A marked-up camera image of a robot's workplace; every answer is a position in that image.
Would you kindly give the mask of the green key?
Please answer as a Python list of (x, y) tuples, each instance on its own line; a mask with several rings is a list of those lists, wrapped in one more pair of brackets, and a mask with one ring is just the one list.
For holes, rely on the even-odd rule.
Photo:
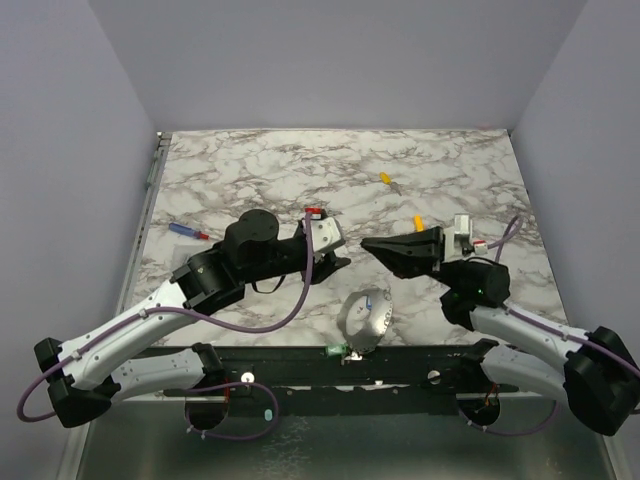
[(325, 348), (325, 354), (328, 357), (342, 357), (347, 353), (345, 345), (331, 345)]

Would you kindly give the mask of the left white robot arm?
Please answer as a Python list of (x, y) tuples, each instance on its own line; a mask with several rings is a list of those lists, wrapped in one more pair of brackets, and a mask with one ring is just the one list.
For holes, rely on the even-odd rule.
[(245, 296), (258, 282), (298, 273), (301, 294), (349, 265), (335, 251), (345, 243), (339, 222), (308, 208), (292, 237), (279, 239), (270, 212), (253, 209), (230, 224), (221, 241), (190, 257), (133, 307), (93, 331), (64, 342), (45, 338), (34, 347), (52, 415), (74, 428), (106, 413), (114, 403), (164, 390), (206, 395), (227, 378), (210, 345), (196, 343), (173, 354), (143, 357), (156, 341), (198, 321), (248, 334), (271, 333), (295, 315), (265, 328), (231, 324), (214, 313)]

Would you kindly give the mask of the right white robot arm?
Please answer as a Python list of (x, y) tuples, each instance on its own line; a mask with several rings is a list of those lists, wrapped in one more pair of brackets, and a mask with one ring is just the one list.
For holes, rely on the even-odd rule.
[(482, 356), (459, 367), (461, 383), (481, 391), (510, 385), (565, 405), (592, 431), (615, 435), (639, 408), (639, 367), (613, 330), (563, 326), (508, 304), (507, 266), (486, 257), (491, 246), (470, 225), (391, 237), (368, 237), (361, 247), (394, 276), (428, 276), (445, 285), (445, 319), (498, 338)]

